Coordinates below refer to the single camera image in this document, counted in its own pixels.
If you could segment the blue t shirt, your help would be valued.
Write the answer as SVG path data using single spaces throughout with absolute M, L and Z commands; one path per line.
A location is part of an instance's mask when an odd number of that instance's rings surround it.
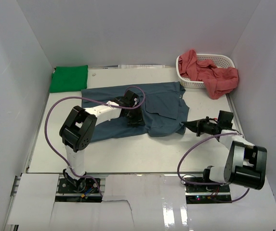
M 179 82 L 138 84 L 131 91 L 146 97 L 141 106 L 144 126 L 132 127 L 124 117 L 106 121 L 95 127 L 92 142 L 148 134 L 164 137 L 174 133 L 183 135 L 189 107 L 183 95 L 185 88 Z

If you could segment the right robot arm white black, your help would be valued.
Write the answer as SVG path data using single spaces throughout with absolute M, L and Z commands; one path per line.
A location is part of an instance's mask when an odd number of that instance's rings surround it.
M 241 133 L 233 129 L 232 112 L 220 111 L 217 118 L 206 117 L 194 121 L 185 121 L 183 125 L 197 137 L 208 134 L 209 137 L 192 146 L 181 158 L 177 166 L 177 175 L 189 185 L 201 185 L 207 192 L 214 191 L 218 185 L 235 184 L 249 189 L 263 188 L 266 176 L 267 149 L 247 141 Z M 208 166 L 203 171 L 201 181 L 190 181 L 180 174 L 185 157 L 196 147 L 211 139 L 224 145 L 229 154 L 223 167 Z

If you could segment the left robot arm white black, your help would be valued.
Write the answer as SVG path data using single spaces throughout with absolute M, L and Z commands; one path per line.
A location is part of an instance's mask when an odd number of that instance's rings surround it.
M 80 192 L 85 189 L 86 175 L 84 166 L 84 149 L 90 144 L 95 127 L 106 121 L 125 117 L 130 126 L 143 126 L 139 96 L 127 90 L 123 96 L 116 97 L 106 103 L 90 108 L 75 106 L 64 124 L 59 135 L 66 149 L 66 159 L 69 162 L 63 170 L 63 176 L 69 187 Z

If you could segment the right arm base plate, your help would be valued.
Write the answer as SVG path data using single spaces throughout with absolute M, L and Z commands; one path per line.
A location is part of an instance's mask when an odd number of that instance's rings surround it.
M 183 180 L 181 184 L 185 187 L 186 203 L 188 205 L 198 204 L 220 204 L 231 203 L 229 185 L 192 185 Z

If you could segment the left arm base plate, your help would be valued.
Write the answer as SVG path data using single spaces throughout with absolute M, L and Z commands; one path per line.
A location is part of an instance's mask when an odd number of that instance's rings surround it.
M 99 187 L 92 179 L 83 179 L 77 189 L 65 179 L 60 178 L 57 186 L 56 202 L 73 203 L 100 203 L 102 197 L 99 194 Z

